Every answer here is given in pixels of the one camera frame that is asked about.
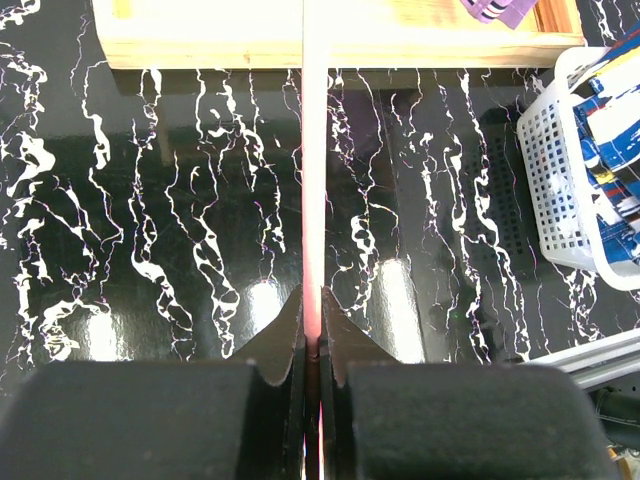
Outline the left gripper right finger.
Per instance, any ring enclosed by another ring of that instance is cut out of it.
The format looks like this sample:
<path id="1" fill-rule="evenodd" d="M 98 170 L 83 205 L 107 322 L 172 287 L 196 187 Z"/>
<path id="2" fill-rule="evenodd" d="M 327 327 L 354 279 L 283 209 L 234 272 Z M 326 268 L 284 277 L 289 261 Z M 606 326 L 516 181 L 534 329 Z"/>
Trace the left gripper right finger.
<path id="1" fill-rule="evenodd" d="M 547 366 L 397 361 L 322 292 L 328 479 L 614 479 L 584 392 Z"/>

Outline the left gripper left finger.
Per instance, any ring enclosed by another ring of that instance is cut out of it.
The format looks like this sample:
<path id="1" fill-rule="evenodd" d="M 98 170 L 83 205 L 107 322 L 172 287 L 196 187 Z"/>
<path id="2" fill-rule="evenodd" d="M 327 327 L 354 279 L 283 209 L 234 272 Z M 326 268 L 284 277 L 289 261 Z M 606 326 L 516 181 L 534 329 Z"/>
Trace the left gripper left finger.
<path id="1" fill-rule="evenodd" d="M 297 479 L 302 295 L 225 360 L 61 362 L 1 420 L 5 479 Z"/>

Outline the blue patterned trousers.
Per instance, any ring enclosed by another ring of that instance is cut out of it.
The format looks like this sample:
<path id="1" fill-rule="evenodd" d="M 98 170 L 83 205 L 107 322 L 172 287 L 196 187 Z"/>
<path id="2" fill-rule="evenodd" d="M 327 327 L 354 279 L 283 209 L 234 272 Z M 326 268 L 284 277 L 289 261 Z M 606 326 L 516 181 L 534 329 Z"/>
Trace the blue patterned trousers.
<path id="1" fill-rule="evenodd" d="M 611 47 L 571 93 L 605 256 L 638 264 L 639 34 Z"/>

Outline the purple trousers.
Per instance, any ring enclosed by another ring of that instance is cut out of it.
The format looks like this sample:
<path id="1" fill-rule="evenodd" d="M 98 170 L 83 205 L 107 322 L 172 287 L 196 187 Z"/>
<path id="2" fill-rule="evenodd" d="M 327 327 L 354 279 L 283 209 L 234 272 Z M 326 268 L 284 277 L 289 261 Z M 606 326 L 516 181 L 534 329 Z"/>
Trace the purple trousers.
<path id="1" fill-rule="evenodd" d="M 499 20 L 515 29 L 534 8 L 537 0 L 461 0 L 460 3 L 473 18 L 482 23 Z"/>

